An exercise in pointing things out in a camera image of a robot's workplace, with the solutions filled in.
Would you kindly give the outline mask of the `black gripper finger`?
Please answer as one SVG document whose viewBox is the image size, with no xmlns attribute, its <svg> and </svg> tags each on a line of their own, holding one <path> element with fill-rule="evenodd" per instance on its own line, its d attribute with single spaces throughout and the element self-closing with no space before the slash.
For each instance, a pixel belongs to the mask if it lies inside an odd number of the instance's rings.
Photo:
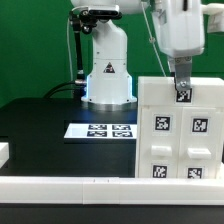
<svg viewBox="0 0 224 224">
<path fill-rule="evenodd" d="M 174 77 L 175 76 L 174 59 L 170 56 L 167 56 L 167 63 L 168 63 L 170 76 Z"/>
<path fill-rule="evenodd" d="M 187 91 L 191 88 L 192 58 L 179 57 L 174 59 L 175 88 L 177 91 Z"/>
</svg>

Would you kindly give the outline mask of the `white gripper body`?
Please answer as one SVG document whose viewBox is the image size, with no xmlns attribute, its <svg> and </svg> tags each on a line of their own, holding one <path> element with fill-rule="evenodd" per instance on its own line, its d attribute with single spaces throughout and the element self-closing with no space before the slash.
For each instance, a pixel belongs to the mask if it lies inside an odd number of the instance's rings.
<svg viewBox="0 0 224 224">
<path fill-rule="evenodd" d="M 159 49 L 173 57 L 203 53 L 205 37 L 201 0 L 152 0 Z"/>
</svg>

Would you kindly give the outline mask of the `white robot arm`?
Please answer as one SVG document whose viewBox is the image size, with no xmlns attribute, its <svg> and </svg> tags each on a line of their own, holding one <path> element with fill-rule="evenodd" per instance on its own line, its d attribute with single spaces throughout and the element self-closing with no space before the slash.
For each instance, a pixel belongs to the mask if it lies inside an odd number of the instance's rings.
<svg viewBox="0 0 224 224">
<path fill-rule="evenodd" d="M 203 4 L 201 0 L 70 0 L 69 22 L 75 39 L 93 38 L 93 68 L 85 75 L 81 44 L 76 44 L 77 82 L 85 87 L 83 103 L 103 110 L 134 105 L 132 77 L 127 72 L 127 35 L 114 22 L 127 14 L 151 11 L 147 26 L 152 39 L 167 55 L 175 89 L 191 89 L 192 58 L 204 50 L 204 34 L 224 32 L 224 3 Z"/>
</svg>

